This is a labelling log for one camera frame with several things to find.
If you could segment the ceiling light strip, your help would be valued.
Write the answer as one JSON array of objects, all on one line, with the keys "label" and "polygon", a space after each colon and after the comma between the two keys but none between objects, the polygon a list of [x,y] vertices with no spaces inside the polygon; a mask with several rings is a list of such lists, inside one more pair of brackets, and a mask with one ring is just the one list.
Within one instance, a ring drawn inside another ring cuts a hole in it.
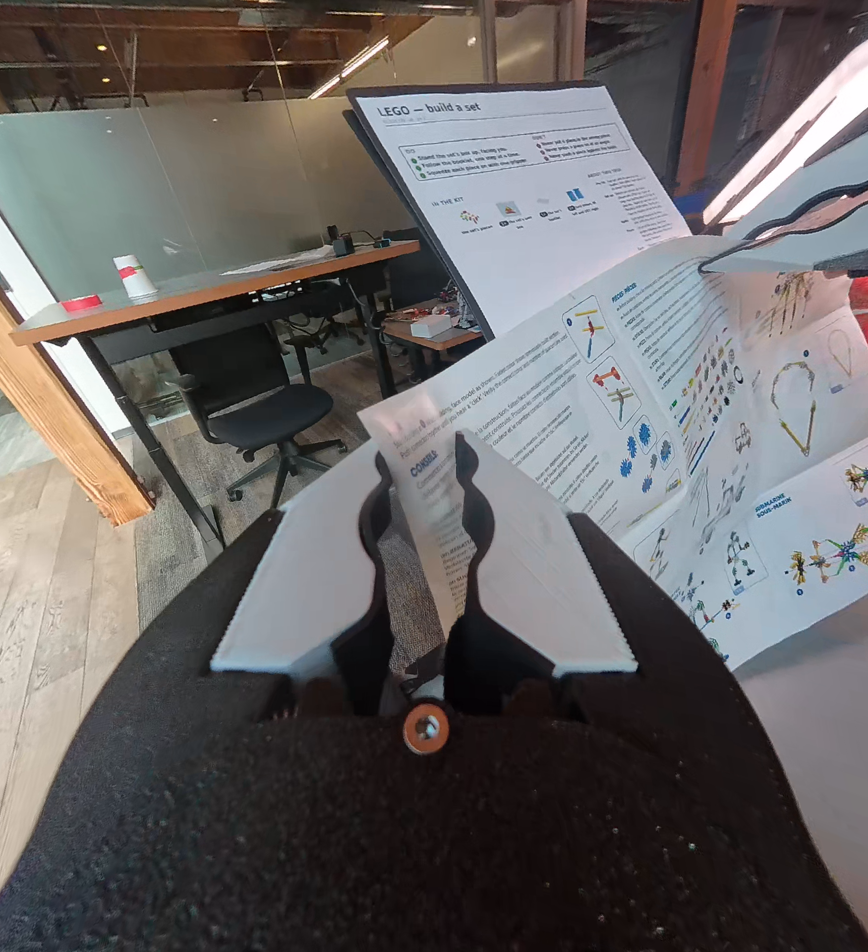
[{"label": "ceiling light strip", "polygon": [[388,35],[383,36],[379,41],[373,43],[372,45],[364,48],[358,54],[350,58],[343,67],[330,78],[321,83],[321,86],[316,88],[313,92],[307,97],[309,101],[317,100],[322,96],[328,94],[334,89],[338,88],[345,81],[351,78],[351,76],[363,68],[366,64],[373,61],[376,57],[383,54],[390,46],[390,37]]}]

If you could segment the white paper cup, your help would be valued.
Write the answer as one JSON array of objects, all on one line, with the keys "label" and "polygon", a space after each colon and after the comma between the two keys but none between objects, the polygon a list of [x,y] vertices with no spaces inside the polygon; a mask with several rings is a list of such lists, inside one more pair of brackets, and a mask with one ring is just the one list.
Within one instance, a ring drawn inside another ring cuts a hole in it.
[{"label": "white paper cup", "polygon": [[148,301],[159,294],[159,289],[148,276],[136,255],[115,256],[113,264],[118,270],[118,276],[130,300]]}]

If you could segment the printed task sheet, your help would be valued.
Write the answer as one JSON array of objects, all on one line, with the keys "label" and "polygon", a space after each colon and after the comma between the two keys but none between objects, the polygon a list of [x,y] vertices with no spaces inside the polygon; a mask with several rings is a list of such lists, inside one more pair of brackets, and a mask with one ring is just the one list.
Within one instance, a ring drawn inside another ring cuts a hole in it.
[{"label": "printed task sheet", "polygon": [[496,337],[640,251],[691,235],[604,87],[359,104]]}]

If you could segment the wooden office table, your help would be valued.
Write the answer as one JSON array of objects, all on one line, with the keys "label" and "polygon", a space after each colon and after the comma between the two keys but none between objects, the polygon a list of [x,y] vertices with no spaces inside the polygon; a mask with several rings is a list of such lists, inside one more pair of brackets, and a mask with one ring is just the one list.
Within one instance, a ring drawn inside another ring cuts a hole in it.
[{"label": "wooden office table", "polygon": [[186,327],[142,331],[142,327],[151,325],[154,319],[166,314],[333,274],[341,274],[345,285],[349,287],[350,271],[419,251],[420,244],[416,240],[395,241],[382,248],[371,245],[359,247],[354,253],[343,257],[322,257],[302,262],[295,256],[289,259],[283,268],[269,268],[241,275],[202,272],[165,282],[155,295],[142,302],[123,302],[121,298],[115,301],[108,299],[106,303],[95,308],[75,313],[67,312],[61,303],[51,303],[34,317],[14,327],[10,339],[16,347],[44,343],[58,345],[71,339],[79,342],[84,354],[115,398],[133,433],[140,439],[151,462],[163,477],[170,495],[181,504],[199,533],[206,559],[211,562],[226,547],[225,538],[211,506],[201,506],[198,503],[112,367],[117,363],[167,351],[182,344],[262,324],[268,317],[266,313],[261,312],[261,305],[257,305],[241,313],[206,317],[199,323]]}]

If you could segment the small wooden table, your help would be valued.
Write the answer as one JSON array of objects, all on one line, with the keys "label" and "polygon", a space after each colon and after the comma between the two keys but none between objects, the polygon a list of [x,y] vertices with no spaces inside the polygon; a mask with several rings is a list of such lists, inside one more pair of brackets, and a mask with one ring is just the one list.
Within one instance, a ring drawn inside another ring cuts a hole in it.
[{"label": "small wooden table", "polygon": [[[392,372],[387,345],[401,346],[407,353],[411,370],[406,383],[420,383],[445,367],[443,357],[450,355],[459,360],[486,343],[484,335],[475,328],[455,327],[452,323],[451,305],[426,304],[402,308],[389,313],[376,313],[368,326],[372,332],[372,352],[377,366],[380,396],[387,399],[397,395],[398,383]],[[418,337],[416,323],[437,324],[440,319],[442,333],[433,337]]]}]

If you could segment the loose papers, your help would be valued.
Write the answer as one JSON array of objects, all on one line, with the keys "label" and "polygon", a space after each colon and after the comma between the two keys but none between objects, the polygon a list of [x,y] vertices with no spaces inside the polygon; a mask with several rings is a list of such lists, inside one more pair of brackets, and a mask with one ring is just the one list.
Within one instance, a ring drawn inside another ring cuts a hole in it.
[{"label": "loose papers", "polygon": [[316,262],[321,262],[322,260],[334,259],[335,257],[336,256],[332,245],[323,244],[319,247],[297,252],[285,257],[261,261],[253,265],[222,271],[221,276],[234,277],[257,274],[261,272],[274,272],[288,268],[303,267]]}]

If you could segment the wooden post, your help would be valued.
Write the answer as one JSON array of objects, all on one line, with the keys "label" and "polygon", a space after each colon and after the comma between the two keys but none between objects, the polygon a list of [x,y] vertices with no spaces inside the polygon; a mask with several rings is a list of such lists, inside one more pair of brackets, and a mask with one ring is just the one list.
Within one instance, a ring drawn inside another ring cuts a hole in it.
[{"label": "wooden post", "polygon": [[708,170],[737,1],[702,1],[677,171],[677,196],[696,191]]}]

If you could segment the black office chair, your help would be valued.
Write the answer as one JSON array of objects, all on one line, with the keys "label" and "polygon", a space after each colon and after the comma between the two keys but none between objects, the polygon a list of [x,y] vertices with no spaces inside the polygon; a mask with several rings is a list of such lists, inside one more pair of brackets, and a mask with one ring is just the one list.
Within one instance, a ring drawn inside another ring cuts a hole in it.
[{"label": "black office chair", "polygon": [[317,459],[328,449],[347,452],[340,439],[301,444],[297,436],[321,422],[332,397],[310,383],[292,384],[277,338],[257,325],[171,348],[176,384],[203,439],[231,446],[246,462],[273,446],[276,454],[226,487],[237,502],[243,488],[277,471],[271,506],[277,507],[289,475],[300,468],[327,471]]}]

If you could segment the wooden beam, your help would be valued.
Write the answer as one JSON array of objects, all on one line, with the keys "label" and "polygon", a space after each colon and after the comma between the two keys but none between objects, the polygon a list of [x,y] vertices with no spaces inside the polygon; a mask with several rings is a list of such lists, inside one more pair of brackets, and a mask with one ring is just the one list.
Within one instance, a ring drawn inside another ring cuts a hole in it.
[{"label": "wooden beam", "polygon": [[57,366],[11,334],[18,313],[0,289],[0,390],[34,429],[85,496],[120,527],[153,510],[137,474]]}]

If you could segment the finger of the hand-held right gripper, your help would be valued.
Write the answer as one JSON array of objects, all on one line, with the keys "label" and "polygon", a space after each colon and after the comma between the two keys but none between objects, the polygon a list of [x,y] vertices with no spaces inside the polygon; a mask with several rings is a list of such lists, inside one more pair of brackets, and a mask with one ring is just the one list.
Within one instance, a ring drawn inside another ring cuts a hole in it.
[{"label": "finger of the hand-held right gripper", "polygon": [[816,271],[815,263],[868,247],[868,187],[815,193],[764,234],[704,261],[701,274]]},{"label": "finger of the hand-held right gripper", "polygon": [[830,72],[703,212],[705,229],[752,241],[868,192],[868,40]]}]

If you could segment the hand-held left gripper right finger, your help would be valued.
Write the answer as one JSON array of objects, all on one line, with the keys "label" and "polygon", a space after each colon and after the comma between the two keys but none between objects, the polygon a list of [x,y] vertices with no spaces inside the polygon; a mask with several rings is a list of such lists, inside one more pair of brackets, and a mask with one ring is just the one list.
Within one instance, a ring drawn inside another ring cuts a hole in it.
[{"label": "hand-held left gripper right finger", "polygon": [[456,435],[463,528],[474,544],[465,609],[554,677],[638,664],[564,506],[470,430]]}]

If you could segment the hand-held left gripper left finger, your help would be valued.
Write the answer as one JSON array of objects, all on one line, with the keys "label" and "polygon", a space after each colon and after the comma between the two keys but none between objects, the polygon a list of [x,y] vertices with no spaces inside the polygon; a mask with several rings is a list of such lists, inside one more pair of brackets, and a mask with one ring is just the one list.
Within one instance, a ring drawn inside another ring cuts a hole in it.
[{"label": "hand-held left gripper left finger", "polygon": [[390,524],[391,485],[386,465],[336,465],[277,510],[213,673],[310,679],[341,669],[344,641],[386,613],[378,541]]}]

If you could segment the white building instruction sheet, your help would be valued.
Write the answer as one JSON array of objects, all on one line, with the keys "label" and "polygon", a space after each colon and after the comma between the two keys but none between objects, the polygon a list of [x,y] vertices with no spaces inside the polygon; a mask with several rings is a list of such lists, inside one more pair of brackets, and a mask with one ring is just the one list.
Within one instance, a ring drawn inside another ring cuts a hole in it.
[{"label": "white building instruction sheet", "polygon": [[468,430],[590,517],[731,666],[868,595],[868,345],[851,281],[643,251],[360,413],[445,634],[473,542]]}]

